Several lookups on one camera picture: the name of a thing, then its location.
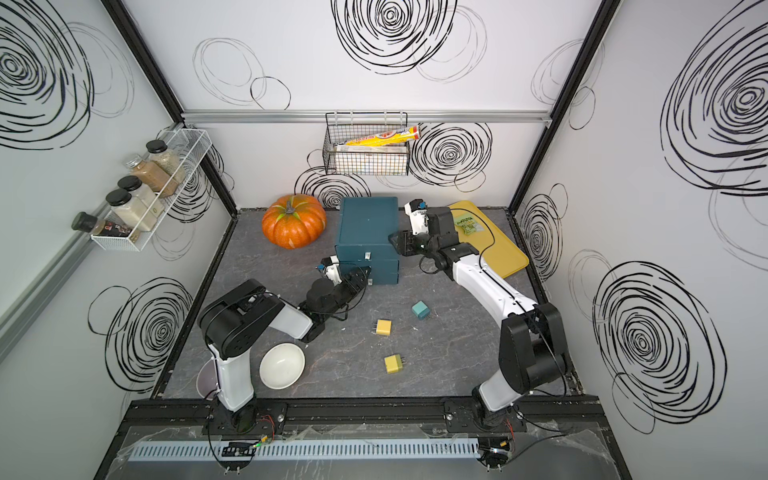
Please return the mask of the teal drawer cabinet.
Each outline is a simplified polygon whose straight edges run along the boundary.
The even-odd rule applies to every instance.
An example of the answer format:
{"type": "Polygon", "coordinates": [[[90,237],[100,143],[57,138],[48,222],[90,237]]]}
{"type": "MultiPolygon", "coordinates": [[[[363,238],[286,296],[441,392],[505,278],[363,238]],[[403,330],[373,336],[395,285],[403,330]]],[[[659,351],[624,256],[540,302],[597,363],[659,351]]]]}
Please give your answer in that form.
{"type": "Polygon", "coordinates": [[[400,256],[389,242],[389,236],[399,230],[397,198],[347,197],[340,213],[335,250],[341,273],[369,267],[373,286],[397,284],[400,256]]]}

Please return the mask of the teal plug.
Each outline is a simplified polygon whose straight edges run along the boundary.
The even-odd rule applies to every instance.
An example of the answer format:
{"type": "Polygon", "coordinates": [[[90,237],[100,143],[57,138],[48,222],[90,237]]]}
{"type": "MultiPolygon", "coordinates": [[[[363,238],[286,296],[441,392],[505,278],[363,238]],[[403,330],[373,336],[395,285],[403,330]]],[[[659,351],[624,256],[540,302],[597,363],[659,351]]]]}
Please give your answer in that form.
{"type": "Polygon", "coordinates": [[[430,308],[423,301],[415,303],[411,307],[411,311],[418,319],[425,319],[431,312],[430,308]]]}

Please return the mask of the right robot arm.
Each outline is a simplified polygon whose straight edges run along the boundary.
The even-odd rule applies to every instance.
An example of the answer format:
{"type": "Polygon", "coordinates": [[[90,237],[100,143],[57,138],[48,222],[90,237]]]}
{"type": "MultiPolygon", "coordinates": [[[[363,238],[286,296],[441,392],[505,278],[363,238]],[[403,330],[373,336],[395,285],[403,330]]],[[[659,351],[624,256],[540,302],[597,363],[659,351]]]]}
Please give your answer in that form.
{"type": "Polygon", "coordinates": [[[474,421],[483,429],[495,427],[519,399],[566,380],[569,353],[561,314],[515,290],[480,250],[462,242],[450,208],[430,208],[416,199],[404,212],[410,228],[389,236],[396,252],[432,260],[437,273],[471,293],[500,327],[498,369],[472,392],[474,421]]]}

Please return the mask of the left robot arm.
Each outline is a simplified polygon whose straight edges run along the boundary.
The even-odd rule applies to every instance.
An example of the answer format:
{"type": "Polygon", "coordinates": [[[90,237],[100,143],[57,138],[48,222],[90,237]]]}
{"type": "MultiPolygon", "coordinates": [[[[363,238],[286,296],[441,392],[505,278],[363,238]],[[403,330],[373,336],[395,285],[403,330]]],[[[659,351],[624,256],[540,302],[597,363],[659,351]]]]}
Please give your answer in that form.
{"type": "Polygon", "coordinates": [[[253,278],[243,281],[205,307],[198,319],[206,347],[213,356],[216,398],[230,414],[255,398],[250,350],[269,328],[310,343],[329,319],[344,321],[364,295],[371,269],[354,266],[337,281],[322,277],[295,306],[253,278]]]}

